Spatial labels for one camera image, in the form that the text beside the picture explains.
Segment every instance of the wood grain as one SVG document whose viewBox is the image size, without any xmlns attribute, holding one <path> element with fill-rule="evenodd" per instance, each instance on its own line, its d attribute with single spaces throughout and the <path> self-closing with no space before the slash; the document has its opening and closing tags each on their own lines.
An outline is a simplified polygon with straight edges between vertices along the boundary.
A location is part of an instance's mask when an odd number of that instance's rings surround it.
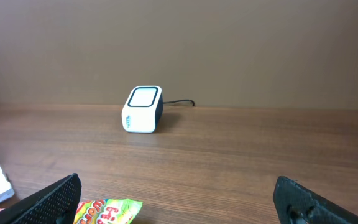
<svg viewBox="0 0 358 224">
<path fill-rule="evenodd" d="M 135 224 L 278 223 L 280 175 L 358 214 L 358 111 L 169 107 L 129 134 L 120 106 L 0 106 L 0 164 L 16 199 L 76 172 L 82 200 L 143 201 Z"/>
</svg>

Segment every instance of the white device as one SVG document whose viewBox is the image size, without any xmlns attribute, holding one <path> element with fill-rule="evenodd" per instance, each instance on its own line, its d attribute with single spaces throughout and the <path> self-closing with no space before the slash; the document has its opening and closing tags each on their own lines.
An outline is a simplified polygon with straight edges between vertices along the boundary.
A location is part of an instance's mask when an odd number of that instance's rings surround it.
<svg viewBox="0 0 358 224">
<path fill-rule="evenodd" d="M 122 126 L 130 133 L 152 133 L 162 110 L 162 89 L 159 86 L 137 86 L 122 109 Z"/>
</svg>

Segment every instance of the beige wall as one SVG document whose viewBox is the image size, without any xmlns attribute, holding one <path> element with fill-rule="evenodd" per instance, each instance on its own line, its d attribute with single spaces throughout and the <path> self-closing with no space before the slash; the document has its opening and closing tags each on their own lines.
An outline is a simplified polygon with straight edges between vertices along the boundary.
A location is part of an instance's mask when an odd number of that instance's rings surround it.
<svg viewBox="0 0 358 224">
<path fill-rule="evenodd" d="M 358 0 L 0 0 L 0 103 L 358 109 Z"/>
</svg>

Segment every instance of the black cable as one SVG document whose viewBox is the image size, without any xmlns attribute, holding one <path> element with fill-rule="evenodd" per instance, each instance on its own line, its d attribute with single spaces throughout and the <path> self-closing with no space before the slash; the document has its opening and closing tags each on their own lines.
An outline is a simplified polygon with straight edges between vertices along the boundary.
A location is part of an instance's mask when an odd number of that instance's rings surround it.
<svg viewBox="0 0 358 224">
<path fill-rule="evenodd" d="M 189 101 L 193 104 L 193 106 L 196 106 L 196 103 L 193 101 L 193 100 L 174 100 L 174 101 L 167 101 L 167 102 L 163 102 L 163 104 L 166 104 L 166 103 L 178 103 L 178 102 L 183 102 L 183 101 Z"/>
</svg>

